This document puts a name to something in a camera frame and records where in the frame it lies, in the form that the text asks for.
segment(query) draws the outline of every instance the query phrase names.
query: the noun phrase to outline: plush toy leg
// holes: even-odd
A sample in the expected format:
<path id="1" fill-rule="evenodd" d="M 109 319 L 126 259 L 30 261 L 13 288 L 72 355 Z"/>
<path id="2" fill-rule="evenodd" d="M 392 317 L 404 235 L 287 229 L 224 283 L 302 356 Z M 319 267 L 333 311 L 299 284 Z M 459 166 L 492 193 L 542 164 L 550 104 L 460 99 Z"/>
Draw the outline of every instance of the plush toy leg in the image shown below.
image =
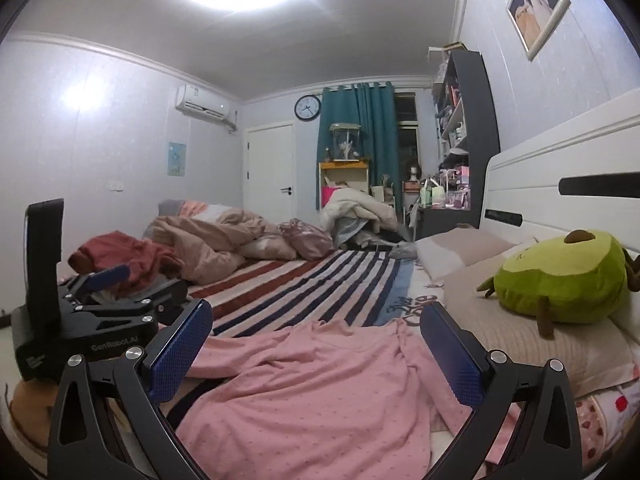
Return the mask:
<path id="1" fill-rule="evenodd" d="M 625 251 L 626 283 L 631 292 L 640 292 L 640 256 L 635 260 L 631 259 L 629 253 Z"/>
<path id="2" fill-rule="evenodd" d="M 538 313 L 536 315 L 538 322 L 538 333 L 542 339 L 553 340 L 554 336 L 554 321 L 553 313 L 551 312 L 551 304 L 549 298 L 546 296 L 538 300 Z"/>
<path id="3" fill-rule="evenodd" d="M 491 297 L 491 295 L 495 292 L 493 278 L 489 278 L 482 285 L 476 288 L 476 292 L 482 292 L 484 290 L 486 290 L 486 293 L 484 294 L 485 298 Z"/>

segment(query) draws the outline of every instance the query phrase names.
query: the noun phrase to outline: red clothing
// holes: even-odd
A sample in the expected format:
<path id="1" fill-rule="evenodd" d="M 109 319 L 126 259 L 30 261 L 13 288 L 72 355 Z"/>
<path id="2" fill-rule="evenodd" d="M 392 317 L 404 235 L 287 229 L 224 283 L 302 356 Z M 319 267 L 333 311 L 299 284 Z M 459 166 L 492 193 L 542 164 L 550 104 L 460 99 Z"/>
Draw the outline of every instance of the red clothing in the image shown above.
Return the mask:
<path id="1" fill-rule="evenodd" d="M 69 257 L 68 263 L 78 274 L 127 264 L 129 279 L 112 290 L 118 297 L 147 288 L 158 274 L 176 278 L 182 270 L 182 262 L 171 247 L 148 238 L 138 240 L 120 231 L 91 238 Z"/>

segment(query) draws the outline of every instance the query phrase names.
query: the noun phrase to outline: ceiling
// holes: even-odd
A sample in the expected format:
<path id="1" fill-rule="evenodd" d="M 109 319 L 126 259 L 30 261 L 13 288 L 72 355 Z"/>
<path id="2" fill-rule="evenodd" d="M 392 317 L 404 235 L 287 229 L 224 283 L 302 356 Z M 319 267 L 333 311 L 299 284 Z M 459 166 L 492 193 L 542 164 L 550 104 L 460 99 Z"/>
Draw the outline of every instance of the ceiling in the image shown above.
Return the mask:
<path id="1" fill-rule="evenodd" d="M 243 100 L 298 86 L 426 73 L 455 0 L 288 0 L 212 10 L 189 0 L 31 0 L 13 30 L 64 34 L 177 68 Z"/>

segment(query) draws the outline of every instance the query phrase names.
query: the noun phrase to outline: window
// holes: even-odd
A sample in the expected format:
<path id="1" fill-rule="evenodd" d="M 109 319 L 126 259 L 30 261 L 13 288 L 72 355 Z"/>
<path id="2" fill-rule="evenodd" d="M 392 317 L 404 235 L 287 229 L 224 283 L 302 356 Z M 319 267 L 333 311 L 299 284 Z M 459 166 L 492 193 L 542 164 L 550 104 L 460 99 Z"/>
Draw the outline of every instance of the window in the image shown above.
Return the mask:
<path id="1" fill-rule="evenodd" d="M 396 119 L 398 120 L 398 152 L 400 158 L 400 175 L 402 180 L 409 180 L 411 167 L 418 167 L 420 178 L 420 139 L 418 129 L 418 113 L 415 108 L 415 94 L 397 93 Z"/>

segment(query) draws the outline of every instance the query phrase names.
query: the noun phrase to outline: white wall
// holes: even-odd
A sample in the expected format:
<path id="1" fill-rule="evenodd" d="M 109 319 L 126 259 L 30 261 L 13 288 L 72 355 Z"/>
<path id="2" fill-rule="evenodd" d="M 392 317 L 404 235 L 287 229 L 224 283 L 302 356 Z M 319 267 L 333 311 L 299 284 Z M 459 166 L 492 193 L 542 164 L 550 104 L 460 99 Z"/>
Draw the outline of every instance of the white wall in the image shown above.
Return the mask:
<path id="1" fill-rule="evenodd" d="M 65 199 L 64 259 L 95 235 L 140 237 L 166 198 L 242 205 L 241 136 L 175 110 L 184 80 L 89 50 L 8 38 L 0 81 L 0 308 L 24 301 L 30 203 Z M 185 177 L 166 174 L 170 141 L 187 144 Z M 124 190 L 110 192 L 110 180 Z"/>
<path id="2" fill-rule="evenodd" d="M 293 124 L 296 137 L 296 216 L 304 222 L 317 224 L 315 172 L 320 118 L 305 123 L 298 120 L 293 111 L 297 100 L 305 93 L 308 92 L 295 92 L 246 104 L 242 108 L 241 127 L 244 130 L 282 122 Z"/>
<path id="3" fill-rule="evenodd" d="M 640 86 L 640 59 L 603 0 L 571 0 L 529 62 L 507 0 L 467 0 L 460 41 L 489 75 L 503 150 Z"/>
<path id="4" fill-rule="evenodd" d="M 420 124 L 420 158 L 424 168 L 438 166 L 438 153 L 434 108 L 431 90 L 402 88 L 402 92 L 416 92 L 418 122 Z M 242 108 L 242 129 L 265 126 L 267 124 L 291 122 L 296 136 L 296 201 L 298 210 L 296 215 L 302 221 L 312 224 L 318 223 L 316 211 L 316 149 L 318 147 L 318 129 L 320 118 L 305 123 L 296 118 L 294 106 L 309 90 L 295 91 L 273 98 L 250 102 Z"/>

